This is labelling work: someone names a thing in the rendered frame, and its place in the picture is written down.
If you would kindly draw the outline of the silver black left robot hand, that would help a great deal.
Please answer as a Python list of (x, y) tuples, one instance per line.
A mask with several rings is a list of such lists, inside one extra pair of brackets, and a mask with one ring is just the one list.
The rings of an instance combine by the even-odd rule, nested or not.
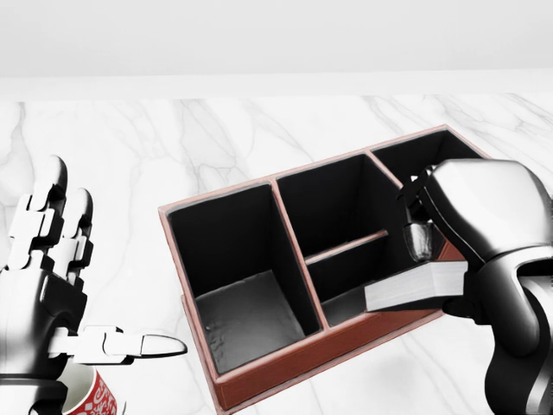
[(67, 191), (58, 156), (16, 208), (12, 247), (0, 271), (0, 378), (57, 379), (67, 359), (83, 365), (126, 365), (185, 354), (166, 335), (130, 335), (115, 326), (80, 326), (87, 296), (81, 271), (93, 243), (90, 193)]

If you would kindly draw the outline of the book with white pages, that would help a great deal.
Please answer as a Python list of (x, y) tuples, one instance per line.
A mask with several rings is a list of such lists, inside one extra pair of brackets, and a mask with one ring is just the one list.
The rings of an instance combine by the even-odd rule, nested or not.
[(465, 259), (433, 260), (429, 236), (408, 236), (404, 248), (407, 256), (403, 259), (386, 237), (366, 248), (370, 283), (364, 293), (368, 312), (440, 309), (446, 299), (463, 294)]

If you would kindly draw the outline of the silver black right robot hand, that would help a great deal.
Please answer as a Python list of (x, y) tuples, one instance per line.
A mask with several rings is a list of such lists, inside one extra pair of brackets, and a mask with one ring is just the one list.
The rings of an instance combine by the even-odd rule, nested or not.
[(551, 199), (524, 165), (455, 159), (404, 184), (399, 200), (408, 225), (432, 220), (468, 263), (464, 305), (446, 310), (489, 323), (509, 354), (534, 352), (540, 328), (518, 269), (553, 259)]

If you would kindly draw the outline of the red white patterned mug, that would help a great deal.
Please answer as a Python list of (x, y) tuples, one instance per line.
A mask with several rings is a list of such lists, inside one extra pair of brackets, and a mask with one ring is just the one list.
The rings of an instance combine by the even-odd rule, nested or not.
[(125, 401), (107, 386), (94, 366), (68, 362), (59, 381), (67, 387), (62, 415), (123, 415)]

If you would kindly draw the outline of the red-brown desk caddy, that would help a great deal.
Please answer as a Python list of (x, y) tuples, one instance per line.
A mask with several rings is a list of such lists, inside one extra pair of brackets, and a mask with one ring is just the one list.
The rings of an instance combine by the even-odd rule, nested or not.
[(430, 305), (370, 313), (364, 288), (414, 265), (402, 185), (431, 164), (483, 156), (440, 126), (162, 206), (217, 414), (436, 319)]

